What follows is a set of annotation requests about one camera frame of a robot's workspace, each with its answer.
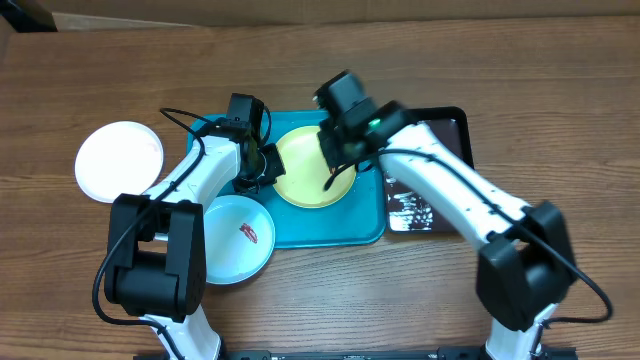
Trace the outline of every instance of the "wood grain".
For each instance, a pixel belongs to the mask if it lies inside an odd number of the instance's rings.
[[[639,40],[635,17],[14,35],[0,70],[0,357],[161,349],[149,329],[104,324],[90,305],[109,206],[77,188],[73,162],[93,130],[151,126],[168,170],[186,136],[159,107],[224,112],[242,92],[272,110],[309,109],[321,83],[351,68],[380,103],[462,107],[478,171],[564,210],[579,264],[617,313],[599,326],[557,325],[544,341],[584,359],[635,359]],[[277,251],[254,281],[209,287],[203,306],[236,350],[481,344],[489,316],[474,279],[475,256],[459,237],[389,235]],[[601,311],[577,284],[559,313]]]

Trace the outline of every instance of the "yellow plate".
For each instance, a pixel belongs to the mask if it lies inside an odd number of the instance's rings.
[[[336,178],[329,190],[323,190],[331,173],[320,149],[318,131],[319,126],[303,126],[286,133],[276,143],[287,173],[278,177],[273,187],[283,199],[303,208],[335,203],[351,189],[356,178],[351,167]]]

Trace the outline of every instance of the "cable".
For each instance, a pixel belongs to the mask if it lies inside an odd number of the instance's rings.
[[[100,265],[100,268],[98,268],[98,272],[96,273],[96,278],[93,281],[93,292],[92,292],[91,300],[92,300],[92,303],[93,303],[93,309],[95,310],[95,312],[98,315],[98,317],[100,317],[100,319],[102,319],[104,322],[107,322],[107,323],[113,324],[113,325],[125,325],[125,326],[146,325],[146,326],[153,327],[153,328],[157,329],[158,334],[162,334],[162,336],[164,336],[164,338],[167,341],[167,344],[169,345],[169,348],[171,349],[173,354],[179,360],[184,360],[185,357],[182,356],[182,354],[180,353],[180,351],[176,347],[175,342],[171,338],[171,335],[169,335],[169,333],[167,332],[167,329],[164,326],[162,326],[162,324],[160,324],[160,323],[158,323],[156,321],[153,321],[153,320],[124,320],[124,319],[112,318],[102,310],[102,308],[100,307],[100,301],[99,301],[100,283],[102,282],[102,277],[104,276],[104,273],[106,271],[107,265],[109,264],[109,262],[113,258],[113,254],[116,253],[116,251],[118,250],[118,248],[120,247],[120,245],[124,241],[124,238],[134,228],[136,228],[140,224],[140,222],[142,220],[144,220],[149,214],[151,214],[151,212],[153,210],[155,210],[155,207],[162,201],[162,199],[164,199],[170,193],[175,191],[175,189],[178,187],[178,185],[180,185],[180,183],[182,181],[184,181],[184,179],[186,179],[187,176],[189,176],[189,174],[193,171],[193,169],[195,169],[196,166],[198,166],[198,163],[200,163],[200,160],[202,160],[202,158],[205,155],[204,142],[202,141],[200,136],[198,136],[195,133],[195,131],[193,131],[190,127],[188,127],[184,123],[180,122],[179,120],[177,120],[173,116],[169,115],[169,113],[187,115],[187,116],[191,116],[193,118],[199,119],[199,120],[203,120],[203,121],[215,124],[215,122],[213,122],[213,121],[211,121],[209,119],[206,119],[206,118],[204,118],[202,116],[199,116],[199,115],[196,115],[196,114],[192,114],[190,112],[183,111],[183,110],[171,109],[171,108],[162,108],[162,109],[160,109],[160,113],[162,115],[164,115],[165,117],[167,117],[169,120],[173,121],[175,124],[177,124],[181,128],[185,129],[187,132],[189,132],[194,137],[194,139],[196,139],[196,141],[198,141],[198,144],[200,144],[200,150],[198,151],[198,156],[193,161],[193,163],[191,165],[189,165],[189,167],[182,174],[180,174],[180,176],[178,176],[178,178],[175,181],[173,181],[173,182],[171,182],[169,184],[169,186],[167,187],[167,189],[165,191],[163,191],[155,199],[151,200],[149,205],[142,212],[140,212],[140,214],[138,214],[138,216],[135,217],[135,219],[131,222],[131,225],[129,225],[129,227],[126,228],[126,230],[122,233],[122,235],[120,236],[118,241],[116,241],[116,243],[113,245],[113,247],[111,248],[109,253],[105,256],[104,260],[102,260],[102,264]]]
[[[365,155],[365,156],[362,156],[362,157],[360,157],[358,159],[352,160],[352,161],[348,162],[347,164],[343,165],[342,167],[336,169],[336,171],[333,174],[331,174],[331,176],[329,177],[329,179],[325,183],[324,190],[325,191],[328,190],[331,187],[331,184],[333,183],[333,181],[336,179],[336,177],[338,175],[340,175],[343,171],[348,169],[349,167],[351,167],[351,166],[353,166],[353,165],[355,165],[357,163],[360,163],[362,161],[365,161],[365,160],[369,160],[369,161],[374,160],[375,158],[379,157],[380,155],[389,155],[389,154],[401,154],[401,155],[419,156],[419,157],[422,157],[422,158],[424,158],[424,159],[426,159],[428,161],[435,162],[438,165],[440,165],[443,168],[445,168],[449,173],[451,173],[451,175],[455,176],[458,180],[460,180],[471,192],[473,192],[480,200],[482,200],[482,202],[485,203],[494,213],[499,215],[505,221],[507,221],[510,224],[512,224],[516,229],[518,229],[528,239],[530,239],[531,241],[535,242],[536,245],[538,245],[541,248],[543,248],[547,253],[549,253],[554,258],[556,258],[569,271],[571,271],[580,280],[582,280],[585,284],[587,284],[591,288],[591,290],[593,290],[600,297],[600,299],[604,303],[605,307],[607,308],[607,313],[605,315],[603,315],[601,317],[597,317],[597,318],[557,317],[557,318],[547,319],[547,320],[545,320],[545,321],[543,321],[541,323],[542,326],[540,327],[540,334],[539,334],[540,337],[542,337],[542,329],[543,328],[549,328],[549,324],[551,324],[551,323],[564,322],[564,323],[595,324],[595,323],[605,322],[605,321],[611,319],[611,317],[613,316],[613,304],[611,303],[611,299],[609,299],[609,296],[607,296],[607,294],[604,292],[604,290],[602,290],[602,288],[600,288],[600,286],[598,286],[598,284],[596,284],[595,281],[591,280],[591,278],[589,278],[584,272],[582,272],[575,265],[573,265],[571,262],[569,262],[569,260],[567,260],[564,256],[560,255],[555,249],[553,249],[551,246],[549,246],[549,244],[547,244],[542,239],[540,239],[537,235],[535,235],[533,232],[529,231],[527,228],[522,226],[522,224],[519,221],[516,221],[516,220],[512,219],[509,215],[507,215],[505,212],[503,212],[502,209],[498,205],[496,205],[493,202],[491,202],[491,200],[489,200],[489,198],[487,198],[482,192],[480,192],[480,190],[478,190],[475,186],[473,186],[473,184],[471,184],[471,182],[469,180],[467,180],[464,176],[460,175],[460,173],[458,173],[451,165],[449,165],[448,163],[442,161],[441,159],[439,159],[438,157],[436,157],[433,154],[426,154],[426,153],[422,153],[422,152],[419,152],[419,151],[406,150],[406,149],[379,150],[379,151],[377,151],[377,152],[375,152],[373,154]]]
[[[267,126],[267,131],[264,133],[264,138],[262,138],[262,141],[260,141],[260,144],[258,147],[263,147],[267,144],[267,141],[269,141],[269,135],[271,135],[271,111],[269,111],[269,108],[267,107],[267,105],[264,105],[264,111],[267,113],[267,118],[269,119],[269,125]]]
[[[356,167],[356,172],[357,172],[357,173],[367,172],[367,171],[369,171],[369,170],[373,169],[373,166],[374,166],[374,164],[373,164],[372,162],[370,162],[370,163],[369,163],[369,165],[367,165],[364,169],[360,169],[360,164],[361,164],[361,163],[357,163],[357,164],[355,165],[355,167]]]

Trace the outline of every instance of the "green led light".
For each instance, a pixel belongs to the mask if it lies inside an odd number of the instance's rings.
[[[369,121],[369,129],[373,130],[380,125],[380,119],[373,119]]]

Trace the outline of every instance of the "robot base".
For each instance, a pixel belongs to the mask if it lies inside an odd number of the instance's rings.
[[[271,353],[269,351],[236,351],[224,353],[224,360],[490,360],[483,347],[441,347],[435,351],[377,351],[327,353]],[[134,360],[168,360],[169,354],[136,356]],[[535,360],[578,360],[575,348],[543,347]]]

